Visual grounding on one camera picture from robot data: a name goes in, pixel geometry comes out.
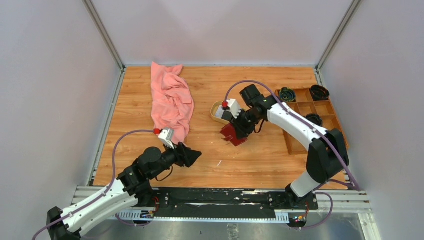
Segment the red leather card holder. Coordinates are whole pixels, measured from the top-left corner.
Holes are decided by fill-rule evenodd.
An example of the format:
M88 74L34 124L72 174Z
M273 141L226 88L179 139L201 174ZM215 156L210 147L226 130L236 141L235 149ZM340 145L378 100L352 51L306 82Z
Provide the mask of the red leather card holder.
M236 129L231 123L225 125L219 133L223 136L224 141L231 143L235 147L240 146L248 140L247 137L238 138Z

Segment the yellow oval tray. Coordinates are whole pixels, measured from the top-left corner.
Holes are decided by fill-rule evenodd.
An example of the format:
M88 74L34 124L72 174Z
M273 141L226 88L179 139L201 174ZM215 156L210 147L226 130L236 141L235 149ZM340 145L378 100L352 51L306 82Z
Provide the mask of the yellow oval tray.
M228 110L222 108L222 103L223 101L216 101L210 109L210 115L214 121L227 125L233 120L233 116Z

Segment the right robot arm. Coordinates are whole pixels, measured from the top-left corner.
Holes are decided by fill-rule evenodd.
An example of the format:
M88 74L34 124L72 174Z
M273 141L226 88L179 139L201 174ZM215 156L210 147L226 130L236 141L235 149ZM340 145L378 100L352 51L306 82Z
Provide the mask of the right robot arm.
M305 171L285 188L286 204L298 209L306 196L327 183L339 172L348 170L350 164L343 133L334 128L328 130L312 123L282 102L274 93L265 97L250 81L240 95L249 107L244 110L236 99L225 97L222 108L232 115L229 126L235 138L244 141L261 121L280 127L294 137L306 150Z

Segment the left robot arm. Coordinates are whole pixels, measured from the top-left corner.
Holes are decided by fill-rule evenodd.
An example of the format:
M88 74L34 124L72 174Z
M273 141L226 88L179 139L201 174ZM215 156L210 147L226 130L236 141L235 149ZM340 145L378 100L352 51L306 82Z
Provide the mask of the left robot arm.
M47 231L52 240L79 240L91 229L120 211L140 205L157 204L150 181L174 165L191 167L202 155L179 143L161 151L147 148L117 178L83 201L47 213Z

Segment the pink cloth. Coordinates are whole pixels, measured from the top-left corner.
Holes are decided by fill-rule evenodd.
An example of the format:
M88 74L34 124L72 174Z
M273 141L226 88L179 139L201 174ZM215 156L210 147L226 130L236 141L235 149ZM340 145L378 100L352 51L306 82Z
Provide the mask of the pink cloth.
M195 102L187 81L180 77L183 65L151 63L151 118L156 129L174 130L172 141L184 143L194 114Z

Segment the black green round cap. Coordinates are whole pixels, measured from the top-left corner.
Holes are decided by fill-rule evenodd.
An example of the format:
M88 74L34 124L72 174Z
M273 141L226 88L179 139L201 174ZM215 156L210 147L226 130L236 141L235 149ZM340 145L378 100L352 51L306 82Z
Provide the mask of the black green round cap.
M282 102L293 103L296 101L296 93L293 89L289 87L281 88L278 95Z

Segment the brown compartment organizer tray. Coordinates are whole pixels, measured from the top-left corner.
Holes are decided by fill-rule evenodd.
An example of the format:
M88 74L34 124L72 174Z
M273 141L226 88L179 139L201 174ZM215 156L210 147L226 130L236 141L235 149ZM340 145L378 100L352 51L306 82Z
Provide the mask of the brown compartment organizer tray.
M279 97L280 89L276 89L274 94ZM310 94L310 88L293 89L296 94L295 102L287 102L287 105L296 113L305 117L308 114L318 114L323 120L323 126L327 130L338 129L344 136L346 148L349 149L346 134L333 107L330 99L323 101L314 101ZM282 131L289 155L306 154L306 148L286 131Z

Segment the black round cap middle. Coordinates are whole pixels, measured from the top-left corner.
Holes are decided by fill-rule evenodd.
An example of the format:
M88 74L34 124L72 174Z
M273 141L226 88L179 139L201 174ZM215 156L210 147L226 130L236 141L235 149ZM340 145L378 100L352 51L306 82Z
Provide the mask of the black round cap middle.
M307 114L305 116L305 118L308 121L310 121L311 123L313 123L313 124L315 124L317 126L320 126L320 127L323 126L323 120L322 120L322 118L318 114L316 114L316 113Z

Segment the black round cap top right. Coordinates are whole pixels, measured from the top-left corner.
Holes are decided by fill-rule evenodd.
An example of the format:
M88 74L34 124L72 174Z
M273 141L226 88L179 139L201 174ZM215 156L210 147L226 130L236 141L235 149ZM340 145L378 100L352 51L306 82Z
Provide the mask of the black round cap top right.
M320 85L312 85L309 92L314 101L327 101L330 98L329 90Z

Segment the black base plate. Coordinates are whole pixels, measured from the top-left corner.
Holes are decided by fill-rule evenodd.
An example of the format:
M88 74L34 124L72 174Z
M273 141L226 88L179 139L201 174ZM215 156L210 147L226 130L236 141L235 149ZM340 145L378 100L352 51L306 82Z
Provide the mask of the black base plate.
M136 205L153 208L155 218L271 219L276 211L314 211L316 196L295 199L284 190L236 188L155 187Z

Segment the aluminium frame rail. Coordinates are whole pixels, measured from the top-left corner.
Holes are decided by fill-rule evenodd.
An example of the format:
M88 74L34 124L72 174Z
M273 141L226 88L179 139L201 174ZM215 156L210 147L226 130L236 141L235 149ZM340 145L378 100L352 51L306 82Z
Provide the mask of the aluminium frame rail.
M155 187L146 206L136 205L117 215L124 221L288 223L296 215L317 213L371 214L364 191L320 190L291 206L283 190Z

